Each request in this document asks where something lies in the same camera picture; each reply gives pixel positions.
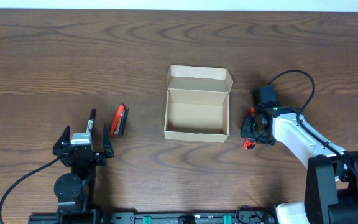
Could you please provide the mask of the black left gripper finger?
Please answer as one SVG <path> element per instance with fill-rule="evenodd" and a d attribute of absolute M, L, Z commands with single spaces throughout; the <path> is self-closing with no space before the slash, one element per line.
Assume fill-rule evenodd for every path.
<path fill-rule="evenodd" d="M 63 154 L 70 143 L 70 127 L 66 126 L 63 134 L 53 146 L 53 154 Z"/>
<path fill-rule="evenodd" d="M 109 129 L 108 129 L 107 124 L 105 124 L 104 128 L 103 128 L 103 141 L 102 141 L 104 154 L 107 158 L 113 158 L 114 157 L 114 149 L 112 147 L 109 137 L 110 137 Z"/>

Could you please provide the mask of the red utility knife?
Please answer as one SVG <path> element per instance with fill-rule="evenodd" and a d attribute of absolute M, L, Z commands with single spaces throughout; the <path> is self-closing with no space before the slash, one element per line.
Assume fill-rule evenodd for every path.
<path fill-rule="evenodd" d="M 243 143 L 244 149 L 253 149 L 257 144 L 255 135 L 253 134 L 254 114 L 255 109 L 252 107 L 249 115 L 246 116 L 242 124 L 241 136 L 245 139 Z"/>

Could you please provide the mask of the red stapler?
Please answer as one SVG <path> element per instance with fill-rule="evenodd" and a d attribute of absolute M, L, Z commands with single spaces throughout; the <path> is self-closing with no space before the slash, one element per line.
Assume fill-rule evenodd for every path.
<path fill-rule="evenodd" d="M 120 104 L 113 119 L 110 130 L 112 136 L 123 136 L 126 128 L 126 122 L 129 109 L 125 104 Z"/>

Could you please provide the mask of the black marker pen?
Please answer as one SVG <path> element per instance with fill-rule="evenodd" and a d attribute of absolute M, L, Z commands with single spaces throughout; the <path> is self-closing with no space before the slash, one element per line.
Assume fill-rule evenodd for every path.
<path fill-rule="evenodd" d="M 87 127 L 86 127 L 86 132 L 87 133 L 92 134 L 95 118 L 96 118 L 96 109 L 92 109 L 90 111 L 89 120 L 88 120 L 88 124 L 87 124 Z"/>

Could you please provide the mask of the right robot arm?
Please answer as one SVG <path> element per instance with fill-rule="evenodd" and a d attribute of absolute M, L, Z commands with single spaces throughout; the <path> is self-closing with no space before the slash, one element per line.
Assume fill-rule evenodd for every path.
<path fill-rule="evenodd" d="M 302 201 L 275 205 L 265 223 L 358 223 L 358 151 L 347 151 L 310 126 L 292 106 L 281 106 L 272 85 L 251 92 L 244 148 L 284 144 L 306 167 Z"/>

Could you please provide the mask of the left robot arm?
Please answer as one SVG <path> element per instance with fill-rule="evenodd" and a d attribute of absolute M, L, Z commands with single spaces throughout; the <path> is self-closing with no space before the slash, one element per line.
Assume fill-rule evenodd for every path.
<path fill-rule="evenodd" d="M 94 152 L 90 131 L 70 137 L 70 127 L 67 126 L 53 146 L 53 154 L 71 169 L 54 185 L 58 199 L 57 223 L 109 223 L 109 215 L 93 203 L 96 167 L 105 166 L 107 159 L 114 157 L 109 134 L 105 125 L 103 151 Z"/>

